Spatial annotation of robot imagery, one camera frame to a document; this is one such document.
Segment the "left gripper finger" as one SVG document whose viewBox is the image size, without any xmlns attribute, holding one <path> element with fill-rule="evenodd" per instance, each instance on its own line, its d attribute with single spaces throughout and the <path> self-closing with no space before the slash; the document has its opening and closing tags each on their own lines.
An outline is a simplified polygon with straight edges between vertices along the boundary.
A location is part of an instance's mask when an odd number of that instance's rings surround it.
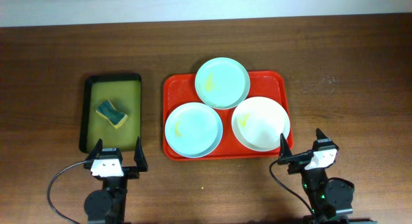
<svg viewBox="0 0 412 224">
<path fill-rule="evenodd" d="M 89 155 L 86 157 L 86 160 L 87 161 L 94 160 L 97 157 L 97 155 L 101 153 L 102 148 L 103 148 L 102 139 L 99 139 L 96 145 L 94 146 L 94 148 L 89 153 Z"/>
<path fill-rule="evenodd" d="M 142 139 L 139 136 L 136 141 L 134 161 L 138 171 L 148 171 L 148 164 L 142 149 Z"/>
</svg>

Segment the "green and yellow sponge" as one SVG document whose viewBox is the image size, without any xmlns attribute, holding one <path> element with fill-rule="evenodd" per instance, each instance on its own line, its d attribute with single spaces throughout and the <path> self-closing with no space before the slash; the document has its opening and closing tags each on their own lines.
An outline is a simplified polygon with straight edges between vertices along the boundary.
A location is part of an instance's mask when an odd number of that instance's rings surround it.
<svg viewBox="0 0 412 224">
<path fill-rule="evenodd" d="M 109 100 L 103 101 L 96 108 L 96 113 L 106 119 L 115 129 L 121 127 L 128 119 L 128 115 L 117 110 Z"/>
</svg>

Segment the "white plate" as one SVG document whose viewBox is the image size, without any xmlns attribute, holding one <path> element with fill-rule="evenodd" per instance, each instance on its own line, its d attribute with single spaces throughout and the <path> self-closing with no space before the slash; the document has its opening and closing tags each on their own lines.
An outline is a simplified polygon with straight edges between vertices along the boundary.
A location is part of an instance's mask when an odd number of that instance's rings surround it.
<svg viewBox="0 0 412 224">
<path fill-rule="evenodd" d="M 286 109 L 267 97 L 250 97 L 234 110 L 231 127 L 239 143 L 257 152 L 269 152 L 280 147 L 281 136 L 291 135 L 291 123 Z"/>
</svg>

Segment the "light blue plate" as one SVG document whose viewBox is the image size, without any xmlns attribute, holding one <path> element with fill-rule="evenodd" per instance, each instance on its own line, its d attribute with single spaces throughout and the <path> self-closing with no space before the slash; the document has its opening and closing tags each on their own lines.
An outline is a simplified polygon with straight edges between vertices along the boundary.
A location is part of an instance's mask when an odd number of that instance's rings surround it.
<svg viewBox="0 0 412 224">
<path fill-rule="evenodd" d="M 165 139 L 180 156 L 201 158 L 211 154 L 223 137 L 223 122 L 211 107 L 188 102 L 174 109 L 165 121 Z"/>
</svg>

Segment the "light green plate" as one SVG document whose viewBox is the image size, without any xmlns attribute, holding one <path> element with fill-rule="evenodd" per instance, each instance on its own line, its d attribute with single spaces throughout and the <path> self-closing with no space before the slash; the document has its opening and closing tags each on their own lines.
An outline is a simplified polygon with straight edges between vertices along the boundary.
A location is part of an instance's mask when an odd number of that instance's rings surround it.
<svg viewBox="0 0 412 224">
<path fill-rule="evenodd" d="M 216 109 L 231 109 L 247 97 L 250 77 L 238 61 L 217 57 L 200 66 L 194 87 L 200 100 L 206 105 Z"/>
</svg>

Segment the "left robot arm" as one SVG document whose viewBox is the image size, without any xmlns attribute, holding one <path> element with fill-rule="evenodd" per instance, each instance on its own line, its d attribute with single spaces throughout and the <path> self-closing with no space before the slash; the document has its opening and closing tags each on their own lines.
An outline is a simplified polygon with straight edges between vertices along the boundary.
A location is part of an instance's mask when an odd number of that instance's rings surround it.
<svg viewBox="0 0 412 224">
<path fill-rule="evenodd" d="M 102 140 L 86 158 L 84 168 L 102 182 L 102 188 L 91 192 L 84 202 L 84 211 L 88 223 L 117 224 L 125 220 L 127 183 L 137 180 L 140 173 L 148 170 L 148 164 L 142 150 L 141 138 L 136 141 L 135 166 L 122 165 L 122 153 L 119 148 L 104 148 Z"/>
</svg>

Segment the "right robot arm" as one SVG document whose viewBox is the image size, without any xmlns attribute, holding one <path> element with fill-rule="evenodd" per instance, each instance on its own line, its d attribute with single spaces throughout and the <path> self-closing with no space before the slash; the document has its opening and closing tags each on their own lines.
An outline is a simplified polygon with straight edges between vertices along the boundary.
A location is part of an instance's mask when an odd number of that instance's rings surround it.
<svg viewBox="0 0 412 224">
<path fill-rule="evenodd" d="M 309 202 L 304 202 L 310 214 L 303 223 L 348 223 L 353 212 L 351 203 L 355 186 L 342 178 L 329 178 L 326 169 L 335 163 L 339 147 L 319 128 L 310 150 L 292 154 L 286 138 L 280 135 L 280 154 L 275 161 L 287 165 L 288 174 L 301 175 L 302 187 Z"/>
</svg>

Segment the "black tray with soapy water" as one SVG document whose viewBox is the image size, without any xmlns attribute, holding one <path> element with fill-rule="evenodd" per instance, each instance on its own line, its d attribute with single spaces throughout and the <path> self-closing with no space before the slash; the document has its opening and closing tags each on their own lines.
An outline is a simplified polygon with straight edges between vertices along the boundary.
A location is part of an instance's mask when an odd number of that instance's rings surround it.
<svg viewBox="0 0 412 224">
<path fill-rule="evenodd" d="M 105 101 L 127 115 L 118 128 L 96 110 Z M 134 151 L 141 137 L 142 79 L 137 73 L 92 75 L 86 78 L 83 92 L 79 150 L 90 152 L 98 140 L 103 147 Z"/>
</svg>

